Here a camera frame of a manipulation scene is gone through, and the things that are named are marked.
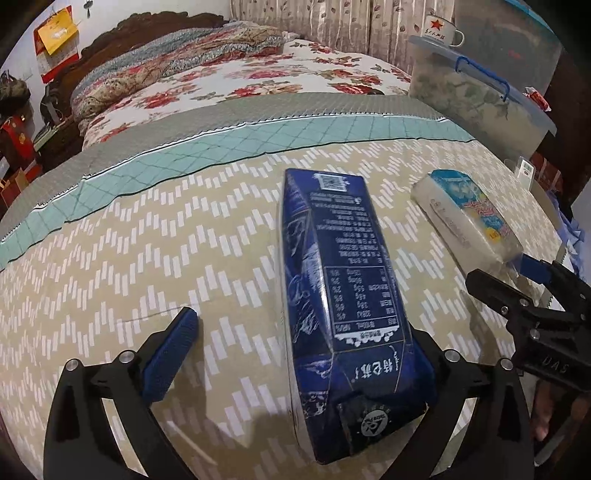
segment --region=blue milk carton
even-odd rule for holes
[[[433,369],[413,341],[362,177],[288,169],[280,217],[296,435],[330,463],[422,415]]]

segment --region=red star logo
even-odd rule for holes
[[[439,19],[435,20],[435,22],[433,20],[431,20],[431,28],[436,28],[438,30],[441,30],[443,24],[439,21]]]

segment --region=calendar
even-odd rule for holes
[[[72,16],[71,5],[67,7],[67,10],[70,16]],[[38,33],[39,28],[44,24],[45,22],[33,31],[33,39],[35,42],[35,53],[37,54],[37,64],[39,66],[41,79],[43,80],[43,83],[49,83],[56,77],[61,69],[80,60],[80,55],[78,54],[78,35],[75,35],[66,41],[53,53],[53,55],[49,55]]]

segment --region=metal screw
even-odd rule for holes
[[[122,364],[128,364],[131,362],[135,357],[135,352],[131,350],[126,350],[125,352],[121,352],[119,355],[119,362]]]
[[[503,367],[505,370],[513,370],[513,362],[508,358],[502,358],[501,367]]]
[[[66,363],[66,370],[72,372],[73,370],[76,370],[76,368],[78,368],[78,365],[80,365],[80,362],[75,358],[73,358],[72,360],[68,360],[68,363]]]
[[[445,352],[445,358],[452,363],[456,363],[460,361],[460,354],[455,350],[448,350]]]

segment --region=floral bedspread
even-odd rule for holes
[[[112,105],[88,126],[83,148],[173,113],[255,95],[342,92],[406,95],[410,76],[382,60],[294,40],[266,57],[199,66]]]
[[[84,134],[100,113],[159,80],[197,66],[265,57],[284,43],[277,28],[244,22],[173,32],[92,70],[73,92],[74,118]]]

